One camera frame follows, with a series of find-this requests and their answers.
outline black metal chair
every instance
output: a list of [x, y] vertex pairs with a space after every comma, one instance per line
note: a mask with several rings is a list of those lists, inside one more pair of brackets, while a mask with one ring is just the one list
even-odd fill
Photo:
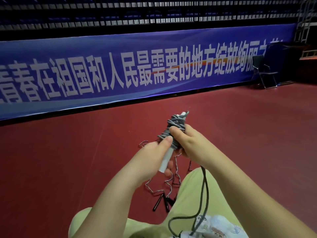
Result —
[[[275, 80], [274, 75], [277, 74], [278, 72], [271, 72], [270, 67], [266, 64], [264, 64], [264, 56], [263, 55], [256, 55], [252, 57], [253, 59], [253, 76], [252, 79], [254, 78], [254, 76], [259, 75], [262, 85], [265, 89], [269, 89], [269, 88], [276, 88], [277, 87], [277, 83]], [[264, 77], [265, 76], [272, 76], [273, 77], [273, 81], [275, 83], [275, 86], [270, 86], [267, 87], [264, 84]]]

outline white cloth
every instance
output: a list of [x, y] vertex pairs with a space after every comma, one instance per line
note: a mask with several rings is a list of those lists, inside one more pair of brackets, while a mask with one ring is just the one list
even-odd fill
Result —
[[[197, 216], [195, 226], [200, 221], [201, 216]], [[230, 223], [223, 216], [205, 216], [196, 232], [192, 236], [189, 234], [190, 231], [182, 231], [180, 238], [248, 238], [241, 227]]]

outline white jump rope handle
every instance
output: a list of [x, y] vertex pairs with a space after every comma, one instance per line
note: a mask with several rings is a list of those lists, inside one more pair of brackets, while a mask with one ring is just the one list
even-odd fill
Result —
[[173, 148], [169, 147], [169, 149], [167, 150], [167, 152], [165, 153], [165, 155], [163, 157], [163, 160], [162, 160], [162, 163], [161, 163], [161, 167], [158, 170], [159, 172], [162, 172], [162, 173], [165, 172], [165, 170], [167, 168], [167, 164], [168, 164], [168, 162], [170, 161], [170, 159], [172, 157], [173, 151], [174, 151]]

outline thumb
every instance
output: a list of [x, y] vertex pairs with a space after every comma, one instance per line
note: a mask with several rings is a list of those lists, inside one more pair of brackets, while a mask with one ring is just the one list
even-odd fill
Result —
[[190, 138], [175, 126], [170, 127], [170, 133], [183, 147], [185, 146], [186, 141]]
[[159, 156], [162, 156], [163, 158], [166, 151], [169, 149], [169, 147], [171, 147], [172, 142], [173, 142], [173, 137], [167, 136], [158, 144], [157, 149], [159, 152]]

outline hand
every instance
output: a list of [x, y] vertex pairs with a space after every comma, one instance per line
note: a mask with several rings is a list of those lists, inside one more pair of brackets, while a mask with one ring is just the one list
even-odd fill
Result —
[[221, 153], [216, 146], [188, 124], [185, 124], [185, 133], [175, 126], [170, 127], [170, 133], [182, 145], [182, 155], [203, 167], [210, 163], [212, 157], [217, 157]]
[[[129, 161], [127, 166], [132, 170], [136, 171], [136, 178], [138, 184], [141, 185], [143, 182], [152, 178], [159, 170], [163, 157], [166, 151], [169, 149], [173, 141], [172, 136], [167, 136], [160, 143], [152, 142], [141, 148]], [[173, 167], [173, 162], [169, 161], [167, 169], [164, 174], [170, 176], [170, 168]]]

